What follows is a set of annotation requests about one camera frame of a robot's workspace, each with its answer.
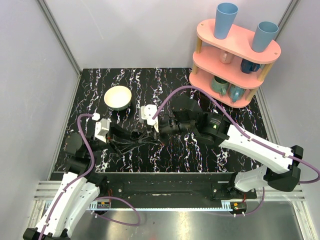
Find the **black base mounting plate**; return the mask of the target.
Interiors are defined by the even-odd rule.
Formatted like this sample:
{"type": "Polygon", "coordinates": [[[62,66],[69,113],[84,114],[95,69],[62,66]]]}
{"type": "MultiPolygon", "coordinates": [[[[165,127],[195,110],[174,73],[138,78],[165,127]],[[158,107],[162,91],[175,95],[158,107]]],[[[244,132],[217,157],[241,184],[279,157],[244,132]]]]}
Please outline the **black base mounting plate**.
{"type": "Polygon", "coordinates": [[[173,172],[107,172],[103,176],[112,193],[120,196],[151,195],[174,196],[200,195],[208,199],[218,200],[255,200],[255,189],[248,192],[234,190],[229,192],[232,173],[173,173],[173,172]]]}

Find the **light blue mug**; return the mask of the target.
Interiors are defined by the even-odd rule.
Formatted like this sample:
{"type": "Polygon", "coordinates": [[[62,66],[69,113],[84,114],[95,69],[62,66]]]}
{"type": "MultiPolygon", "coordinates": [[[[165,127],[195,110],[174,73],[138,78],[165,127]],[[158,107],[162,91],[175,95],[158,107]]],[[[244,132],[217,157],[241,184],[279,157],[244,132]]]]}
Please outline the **light blue mug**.
{"type": "Polygon", "coordinates": [[[240,100],[243,97],[245,92],[246,90],[244,88],[241,88],[232,84],[229,87],[228,96],[230,97],[231,101],[235,103],[236,101],[240,100]]]}

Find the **right blue plastic cup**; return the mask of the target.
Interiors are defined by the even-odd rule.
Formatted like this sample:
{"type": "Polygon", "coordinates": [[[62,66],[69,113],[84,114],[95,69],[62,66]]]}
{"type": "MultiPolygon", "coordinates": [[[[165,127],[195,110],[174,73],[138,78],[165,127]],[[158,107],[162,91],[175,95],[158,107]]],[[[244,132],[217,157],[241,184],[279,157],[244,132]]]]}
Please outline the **right blue plastic cup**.
{"type": "Polygon", "coordinates": [[[263,52],[271,41],[274,39],[275,35],[279,31],[279,27],[269,21],[262,21],[257,25],[251,48],[257,53],[263,52]]]}

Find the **pink mug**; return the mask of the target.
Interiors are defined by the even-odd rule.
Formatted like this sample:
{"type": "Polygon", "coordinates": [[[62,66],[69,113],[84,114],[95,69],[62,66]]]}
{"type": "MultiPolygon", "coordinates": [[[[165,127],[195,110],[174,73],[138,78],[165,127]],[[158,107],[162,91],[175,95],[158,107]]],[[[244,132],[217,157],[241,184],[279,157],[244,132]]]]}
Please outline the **pink mug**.
{"type": "Polygon", "coordinates": [[[234,57],[235,57],[234,54],[227,52],[225,50],[221,50],[219,54],[219,60],[223,64],[230,64],[233,61],[234,57]]]}

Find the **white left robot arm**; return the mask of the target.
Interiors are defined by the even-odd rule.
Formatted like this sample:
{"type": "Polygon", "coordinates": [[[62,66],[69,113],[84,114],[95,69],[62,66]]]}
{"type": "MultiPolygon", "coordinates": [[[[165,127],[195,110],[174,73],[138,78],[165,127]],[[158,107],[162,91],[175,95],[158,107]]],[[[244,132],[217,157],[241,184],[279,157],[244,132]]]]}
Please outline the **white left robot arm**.
{"type": "Polygon", "coordinates": [[[81,124],[77,124],[78,133],[66,139],[66,151],[71,156],[69,168],[63,174],[58,191],[49,208],[34,228],[27,228],[23,234],[25,240],[69,240],[82,215],[93,201],[119,200],[129,208],[134,207],[122,198],[111,195],[107,178],[94,172],[94,151],[100,151],[110,145],[119,147],[109,137],[114,134],[121,144],[131,147],[139,142],[140,135],[133,134],[119,126],[107,126],[101,130],[96,125],[98,142],[84,135],[81,124]]]}

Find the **cream and green bowl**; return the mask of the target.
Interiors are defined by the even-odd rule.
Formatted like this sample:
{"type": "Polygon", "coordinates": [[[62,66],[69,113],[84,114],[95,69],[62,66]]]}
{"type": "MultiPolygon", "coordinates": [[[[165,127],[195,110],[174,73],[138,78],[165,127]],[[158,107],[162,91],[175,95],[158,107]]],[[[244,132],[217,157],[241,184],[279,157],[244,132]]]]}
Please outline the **cream and green bowl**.
{"type": "Polygon", "coordinates": [[[131,90],[122,85],[113,86],[106,91],[104,103],[112,110],[122,111],[131,105],[131,90]]]}

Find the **blue plastic cup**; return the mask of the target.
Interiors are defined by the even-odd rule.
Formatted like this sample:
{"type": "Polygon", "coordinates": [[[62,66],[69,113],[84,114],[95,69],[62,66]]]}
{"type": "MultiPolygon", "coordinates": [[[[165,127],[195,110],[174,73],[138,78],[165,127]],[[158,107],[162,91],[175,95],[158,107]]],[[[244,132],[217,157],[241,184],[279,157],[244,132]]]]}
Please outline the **blue plastic cup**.
{"type": "Polygon", "coordinates": [[[269,21],[262,21],[257,25],[251,48],[257,53],[263,52],[271,41],[274,39],[275,35],[279,31],[279,27],[269,21]]]}
{"type": "Polygon", "coordinates": [[[233,3],[223,2],[217,6],[213,33],[215,38],[223,40],[228,36],[237,13],[238,7],[233,3]]]}

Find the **pink three-tier shelf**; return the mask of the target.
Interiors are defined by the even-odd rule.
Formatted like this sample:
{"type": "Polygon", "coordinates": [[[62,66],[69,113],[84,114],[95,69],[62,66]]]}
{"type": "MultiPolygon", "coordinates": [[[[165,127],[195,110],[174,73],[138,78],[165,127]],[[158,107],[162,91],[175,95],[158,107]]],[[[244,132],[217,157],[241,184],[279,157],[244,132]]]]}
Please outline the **pink three-tier shelf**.
{"type": "Polygon", "coordinates": [[[227,38],[217,39],[214,37],[214,28],[215,19],[203,20],[196,28],[197,42],[192,56],[193,67],[189,82],[226,105],[233,108],[244,108],[251,102],[274,62],[280,57],[281,47],[275,40],[272,40],[266,50],[255,52],[251,48],[254,31],[233,24],[227,38]],[[235,55],[230,64],[220,62],[221,50],[235,55]],[[261,64],[263,68],[249,74],[243,73],[241,71],[242,59],[261,64]],[[244,96],[240,100],[232,102],[228,95],[214,92],[211,89],[214,76],[245,89],[244,96]]]}

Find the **left blue plastic cup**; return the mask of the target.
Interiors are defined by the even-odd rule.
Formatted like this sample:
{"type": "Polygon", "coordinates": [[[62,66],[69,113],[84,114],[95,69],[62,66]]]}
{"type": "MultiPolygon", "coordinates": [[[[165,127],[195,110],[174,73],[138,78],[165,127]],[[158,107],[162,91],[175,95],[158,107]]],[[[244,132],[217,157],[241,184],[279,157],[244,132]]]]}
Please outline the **left blue plastic cup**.
{"type": "Polygon", "coordinates": [[[217,6],[213,33],[215,38],[223,40],[228,36],[237,13],[238,7],[233,3],[223,2],[217,6]]]}

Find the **dark blue mug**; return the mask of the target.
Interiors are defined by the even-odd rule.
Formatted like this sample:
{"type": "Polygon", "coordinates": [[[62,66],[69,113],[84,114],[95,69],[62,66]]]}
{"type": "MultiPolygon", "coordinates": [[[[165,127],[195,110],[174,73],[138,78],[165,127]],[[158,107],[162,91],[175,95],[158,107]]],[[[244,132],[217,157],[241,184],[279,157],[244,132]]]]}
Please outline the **dark blue mug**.
{"type": "Polygon", "coordinates": [[[260,67],[261,65],[259,63],[254,63],[247,59],[242,59],[240,64],[240,70],[245,74],[257,72],[260,69],[260,67]]]}

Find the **green ceramic mug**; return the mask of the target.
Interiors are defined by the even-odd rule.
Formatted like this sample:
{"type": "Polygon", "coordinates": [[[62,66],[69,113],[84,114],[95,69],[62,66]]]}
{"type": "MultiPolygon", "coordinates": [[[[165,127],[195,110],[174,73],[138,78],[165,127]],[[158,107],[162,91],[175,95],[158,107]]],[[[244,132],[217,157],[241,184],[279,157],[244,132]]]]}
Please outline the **green ceramic mug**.
{"type": "Polygon", "coordinates": [[[211,81],[211,89],[215,92],[224,96],[227,94],[230,83],[218,76],[214,76],[211,81]]]}

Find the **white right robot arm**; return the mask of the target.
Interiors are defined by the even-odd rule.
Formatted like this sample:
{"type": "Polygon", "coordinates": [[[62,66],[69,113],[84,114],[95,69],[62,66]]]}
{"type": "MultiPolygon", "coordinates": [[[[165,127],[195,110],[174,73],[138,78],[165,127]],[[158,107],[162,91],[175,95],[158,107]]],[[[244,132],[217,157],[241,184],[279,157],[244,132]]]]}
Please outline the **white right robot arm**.
{"type": "Polygon", "coordinates": [[[259,168],[232,175],[227,185],[230,197],[236,199],[244,192],[266,186],[291,192],[299,184],[302,147],[272,143],[232,123],[225,114],[204,112],[195,100],[185,95],[175,98],[171,109],[174,117],[163,122],[159,122],[156,105],[141,106],[139,110],[139,120],[155,131],[157,141],[164,142],[170,136],[192,133],[199,143],[227,148],[262,164],[259,168]]]}

